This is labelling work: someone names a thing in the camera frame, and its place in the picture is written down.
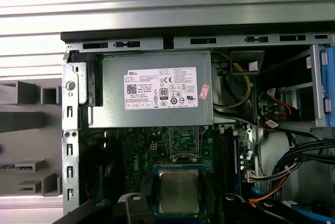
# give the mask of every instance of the screw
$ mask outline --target screw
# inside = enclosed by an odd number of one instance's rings
[[[235,200],[235,199],[236,199],[236,197],[233,196],[233,195],[227,195],[227,196],[226,196],[226,200],[233,201],[233,200]]]
[[[105,204],[104,201],[99,201],[95,204],[96,207],[102,207]]]
[[[72,91],[75,89],[75,83],[73,81],[69,81],[67,82],[66,84],[66,88],[69,90],[69,91]]]
[[[274,204],[271,201],[268,201],[268,200],[264,201],[263,204],[264,204],[265,207],[273,207],[274,206]]]

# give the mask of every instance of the motherboard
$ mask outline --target motherboard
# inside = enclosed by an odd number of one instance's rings
[[[254,169],[252,129],[246,124],[121,128],[117,135],[124,152],[125,193],[140,192],[143,178],[154,174],[155,165],[197,164],[204,166],[205,176],[215,178],[231,168],[232,193],[241,194],[240,182]]]
[[[155,165],[202,164],[213,173],[215,129],[206,127],[122,128],[125,192],[139,192],[142,180]]]

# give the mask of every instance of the corrugated metal panel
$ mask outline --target corrugated metal panel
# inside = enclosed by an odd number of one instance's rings
[[[50,224],[63,216],[63,197],[0,197],[0,224]]]
[[[0,0],[0,78],[60,74],[62,31],[334,17],[334,0]]]

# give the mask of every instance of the white label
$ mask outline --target white label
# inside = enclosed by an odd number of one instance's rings
[[[267,93],[270,97],[272,97],[273,99],[275,99],[274,94],[276,93],[276,88],[268,89],[266,93]]]
[[[276,128],[278,127],[279,125],[275,122],[275,121],[272,121],[272,120],[268,120],[265,122],[268,126],[270,126],[271,128]]]
[[[249,71],[258,71],[258,61],[249,63]]]
[[[306,65],[308,69],[312,68],[312,62],[310,60],[310,57],[306,58]]]
[[[198,106],[195,67],[130,70],[124,81],[126,110]]]

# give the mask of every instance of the white connector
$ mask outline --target white connector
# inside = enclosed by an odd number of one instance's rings
[[[247,173],[246,173],[247,182],[248,183],[255,183],[255,180],[253,180],[251,178],[251,175],[255,175],[255,171],[253,171],[253,170],[247,170]]]

